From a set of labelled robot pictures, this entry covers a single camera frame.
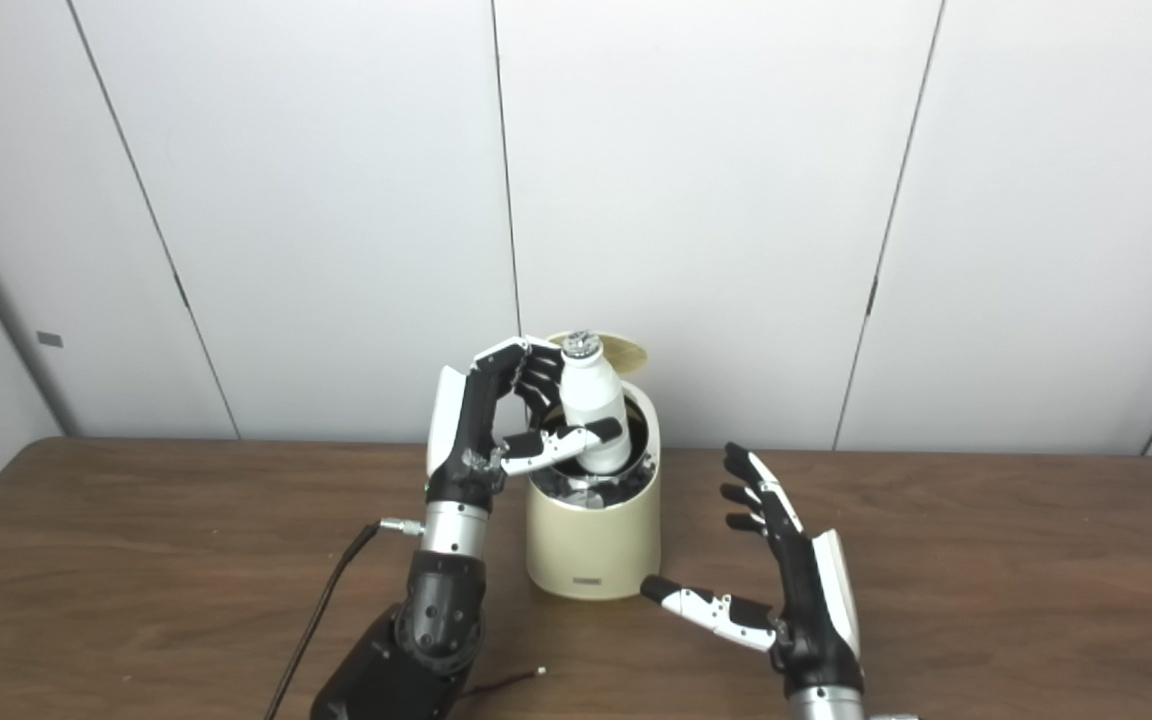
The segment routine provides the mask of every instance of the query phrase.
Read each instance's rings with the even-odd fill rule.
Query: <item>robot finger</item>
[[[735,483],[723,483],[722,487],[718,488],[718,492],[719,495],[723,497],[723,500],[740,502],[749,507],[750,511],[755,511],[755,514],[761,515],[763,513],[763,500],[759,500],[758,493],[755,493],[752,488],[737,486]]]
[[[767,521],[761,515],[753,515],[752,511],[733,511],[727,515],[727,526],[733,530],[741,530],[746,533],[767,533]]]
[[[548,399],[551,406],[556,404],[559,401],[556,377],[535,372],[531,366],[526,366],[518,374],[518,384],[536,388],[536,391]]]
[[[752,452],[745,450],[744,447],[735,442],[728,442],[726,449],[727,457],[723,457],[723,468],[727,469],[728,473],[745,480],[745,484],[755,490],[756,495],[763,502],[764,518],[778,525],[782,523],[794,525],[797,532],[803,532],[803,521],[794,510],[790,498],[786,497],[781,482],[768,470],[767,465],[763,464],[758,455],[753,455]]]
[[[730,594],[717,597],[704,588],[682,588],[659,575],[649,575],[639,592],[664,609],[742,646],[765,652],[776,641],[772,607],[763,602]]]
[[[548,412],[550,408],[554,406],[554,402],[556,402],[552,400],[552,397],[545,395],[544,392],[540,392],[540,388],[531,386],[531,384],[526,382],[518,382],[516,386],[513,386],[513,393],[515,393],[518,397],[522,397],[522,401],[526,404],[526,409],[533,416],[544,416]]]

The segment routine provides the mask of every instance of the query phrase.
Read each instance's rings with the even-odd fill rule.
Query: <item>wooden table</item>
[[[846,541],[867,710],[931,720],[1152,719],[1152,458],[761,455],[810,530]],[[420,516],[416,446],[82,441],[0,475],[0,717],[260,717],[334,553]],[[664,573],[765,601],[765,546],[723,528],[718,450],[664,457]],[[785,717],[764,655],[632,598],[531,588],[522,493],[488,530],[488,643],[471,684],[544,679],[453,717]],[[414,539],[346,575],[282,717],[402,593]]]

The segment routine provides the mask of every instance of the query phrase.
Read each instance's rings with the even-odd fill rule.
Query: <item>robotic hand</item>
[[[717,597],[707,589],[682,588],[658,575],[649,575],[641,592],[719,637],[768,652],[772,669],[785,676],[785,697],[795,720],[865,720],[861,635],[836,530],[814,538],[804,535],[781,483],[744,447],[727,444],[723,468],[745,486],[723,483],[722,497],[749,509],[727,515],[727,526],[767,539],[781,570],[785,606],[780,614],[763,602]],[[882,719],[916,720],[910,715]]]
[[[376,619],[314,698],[311,720],[437,720],[465,687],[483,642],[486,589],[480,560],[492,498],[507,475],[553,465],[619,437],[607,418],[498,446],[497,402],[515,393],[531,414],[559,402],[563,357],[536,338],[509,338],[477,355],[467,374],[444,367],[430,425],[425,521],[384,520],[419,536],[407,600]]]

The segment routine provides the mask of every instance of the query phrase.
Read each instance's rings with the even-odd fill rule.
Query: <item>white bottle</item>
[[[563,340],[563,377],[558,388],[568,425],[585,425],[616,418],[621,434],[576,456],[582,468],[594,475],[613,475],[630,458],[630,427],[626,424],[626,392],[621,377],[602,357],[602,341],[589,331],[574,332]]]

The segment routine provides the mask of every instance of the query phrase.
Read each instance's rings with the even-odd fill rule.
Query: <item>black robotic finger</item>
[[[522,401],[526,404],[526,410],[532,416],[544,416],[554,406],[554,401],[550,400],[544,392],[540,392],[540,388],[531,386],[531,384],[518,382],[516,386],[513,386],[513,393],[522,397]]]
[[[536,388],[536,392],[544,395],[551,406],[558,404],[558,378],[535,372],[531,367],[524,367],[522,373],[518,374],[518,384],[520,386]]]
[[[555,346],[532,343],[526,364],[535,366],[536,372],[558,377],[563,372],[563,351]]]
[[[756,511],[756,514],[761,515],[763,513],[763,501],[759,500],[758,493],[755,493],[749,487],[737,486],[735,483],[723,483],[721,487],[718,488],[719,495],[723,497],[723,500],[730,500],[733,502],[740,502],[745,507],[749,507],[750,511]]]
[[[758,488],[759,483],[767,480],[759,473],[758,468],[755,468],[755,463],[750,460],[750,450],[745,450],[744,447],[736,445],[735,442],[728,442],[726,447],[727,456],[723,457],[723,469],[728,473],[735,475],[735,477],[745,480],[745,484],[751,488]]]
[[[767,529],[767,523],[759,515],[733,511],[730,515],[727,515],[727,526],[733,530],[744,530],[744,532],[763,535],[763,530]]]

